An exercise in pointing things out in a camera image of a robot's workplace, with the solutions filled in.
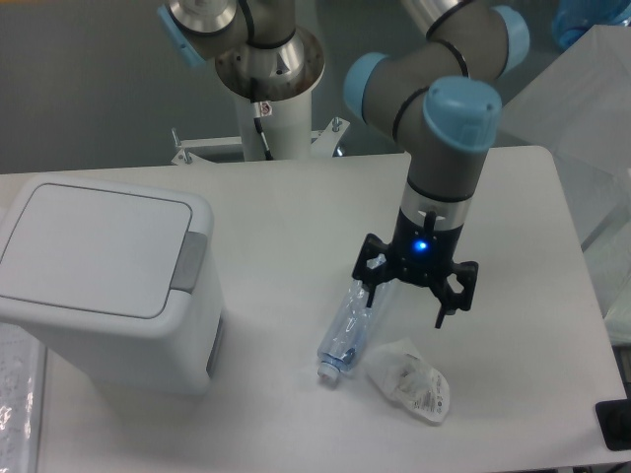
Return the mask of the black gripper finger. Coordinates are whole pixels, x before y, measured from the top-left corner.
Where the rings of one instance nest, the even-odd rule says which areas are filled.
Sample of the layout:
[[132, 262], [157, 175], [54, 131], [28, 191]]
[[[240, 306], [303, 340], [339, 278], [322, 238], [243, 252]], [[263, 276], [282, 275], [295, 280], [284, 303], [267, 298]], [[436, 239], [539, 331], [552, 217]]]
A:
[[450, 262], [429, 276], [429, 288], [440, 302], [435, 328], [440, 329], [448, 315], [469, 311], [477, 283], [479, 264], [475, 261]]
[[352, 271], [352, 278], [360, 281], [368, 294], [366, 306], [373, 305], [378, 285], [399, 277], [398, 270], [391, 245], [374, 234], [367, 234]]

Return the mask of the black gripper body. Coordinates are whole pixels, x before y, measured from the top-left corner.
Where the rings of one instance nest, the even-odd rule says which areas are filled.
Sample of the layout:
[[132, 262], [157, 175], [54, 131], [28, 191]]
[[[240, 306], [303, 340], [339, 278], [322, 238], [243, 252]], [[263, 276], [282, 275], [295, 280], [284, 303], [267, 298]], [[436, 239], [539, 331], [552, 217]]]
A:
[[399, 210], [388, 250], [388, 275], [420, 287], [458, 276], [462, 264], [454, 262], [454, 254], [461, 232], [462, 226], [428, 232]]

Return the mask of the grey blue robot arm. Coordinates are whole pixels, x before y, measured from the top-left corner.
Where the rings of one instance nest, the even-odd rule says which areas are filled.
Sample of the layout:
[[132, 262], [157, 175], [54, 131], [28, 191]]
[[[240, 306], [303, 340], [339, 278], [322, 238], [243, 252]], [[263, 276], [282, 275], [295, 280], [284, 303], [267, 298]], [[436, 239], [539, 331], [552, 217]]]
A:
[[[426, 287], [444, 317], [472, 304], [478, 265], [454, 254], [496, 138], [502, 102], [492, 82], [525, 59], [529, 32], [515, 10], [479, 1], [408, 1], [405, 9], [425, 44], [400, 59], [366, 54], [343, 84], [347, 107], [410, 156], [392, 240], [367, 236], [353, 276], [369, 293], [394, 279]], [[308, 153], [311, 116], [284, 105], [310, 94], [324, 60], [294, 2], [168, 1], [158, 16], [181, 58], [212, 62], [240, 100], [247, 160]]]

